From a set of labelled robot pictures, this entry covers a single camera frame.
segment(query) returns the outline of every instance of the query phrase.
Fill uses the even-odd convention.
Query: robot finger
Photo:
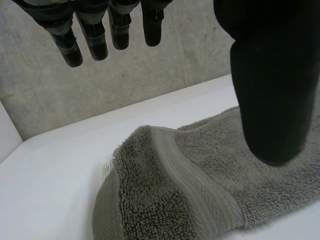
[[[157,46],[161,41],[164,9],[172,0],[142,0],[143,31],[148,46]]]
[[[108,3],[109,0],[81,0],[76,2],[76,18],[81,26],[91,56],[96,61],[102,61],[108,56],[105,28],[102,23]]]
[[[72,15],[56,21],[35,21],[44,27],[52,37],[68,66],[75,68],[83,63],[83,57],[72,31]]]
[[[108,7],[113,46],[124,50],[129,46],[130,12],[140,0],[111,0]]]

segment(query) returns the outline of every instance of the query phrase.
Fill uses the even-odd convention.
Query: white surface
[[[0,238],[90,240],[102,166],[140,125],[177,128],[237,105],[230,76],[109,112],[24,142],[0,165]],[[319,239],[320,202],[220,240]]]
[[[0,102],[0,163],[21,143],[19,133]]]

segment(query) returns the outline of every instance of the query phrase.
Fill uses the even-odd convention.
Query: white tag
[[[105,165],[103,165],[102,167],[102,172],[101,172],[101,182],[100,182],[100,187],[102,186],[102,184],[104,183],[106,177],[108,176],[108,174],[111,172],[111,170],[114,167],[114,159],[115,157],[113,156],[111,161],[106,163]]]

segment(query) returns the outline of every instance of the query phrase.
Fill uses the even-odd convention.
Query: gray wall
[[[165,11],[162,41],[148,47],[142,13],[131,14],[130,46],[95,62],[76,20],[84,61],[68,67],[49,34],[10,0],[0,1],[0,101],[23,140],[127,105],[230,73],[233,40],[212,0],[175,0]]]

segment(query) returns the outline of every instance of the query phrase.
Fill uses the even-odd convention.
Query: terry cloth
[[[247,147],[239,109],[178,130],[141,126],[95,201],[95,240],[212,240],[320,197],[320,97],[304,151],[282,167]]]

